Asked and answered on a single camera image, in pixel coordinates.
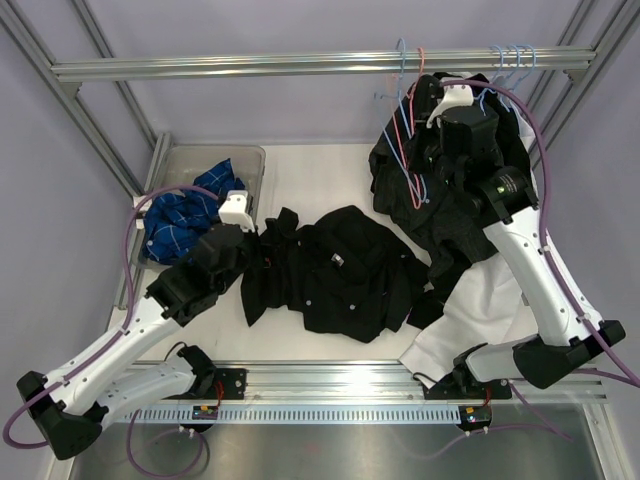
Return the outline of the pink wire hanger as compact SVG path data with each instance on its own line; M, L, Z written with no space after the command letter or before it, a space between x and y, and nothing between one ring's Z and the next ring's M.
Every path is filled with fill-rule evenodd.
M395 81L395 98L397 102L398 113L404 129L405 137L400 133L400 127L397 115L392 117L394 131L396 135L396 144L399 153L399 164L402 173L405 175L409 189L411 204L415 210L419 210L428 203L428 190L423 176L415 171L411 166L410 156L415 151L416 126L414 120L413 100L416 85L413 84L408 91L404 89L404 77L407 64L407 47L403 38L399 38L396 47L397 53L400 55L399 71L393 75Z

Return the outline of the black shirt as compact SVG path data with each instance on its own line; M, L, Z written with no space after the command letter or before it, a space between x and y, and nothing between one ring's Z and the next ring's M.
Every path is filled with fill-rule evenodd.
M389 228L355 206L311 225L281 209L266 221L280 234L278 263L244 273L241 298L248 325L269 309L301 313L306 330L362 343L398 331L430 290L428 266Z

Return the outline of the blue plaid shirt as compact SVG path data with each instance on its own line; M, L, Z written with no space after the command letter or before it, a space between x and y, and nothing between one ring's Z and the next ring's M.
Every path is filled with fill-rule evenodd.
M196 177L193 186L207 190L216 198L200 191L180 189L178 193L163 193L151 201L143 217L142 255L147 260L161 265L174 264L219 222L219 207L228 193L245 189L242 179L234 173L230 158Z

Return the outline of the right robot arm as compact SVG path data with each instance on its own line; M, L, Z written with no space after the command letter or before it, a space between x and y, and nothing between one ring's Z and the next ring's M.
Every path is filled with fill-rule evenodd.
M455 192L497 253L457 282L443 316L420 333L401 364L429 389L482 395L492 381L548 388L626 332L585 298L548 236L528 169L500 158L495 112L457 106L439 118Z

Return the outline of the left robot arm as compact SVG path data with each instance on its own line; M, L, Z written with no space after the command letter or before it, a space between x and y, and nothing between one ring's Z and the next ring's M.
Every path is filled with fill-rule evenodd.
M115 421L174 396L202 399L216 367L195 345L135 374L127 369L165 338L212 308L235 280L264 263L260 237L218 224L162 271L123 321L66 364L17 382L30 417L59 460L88 449Z

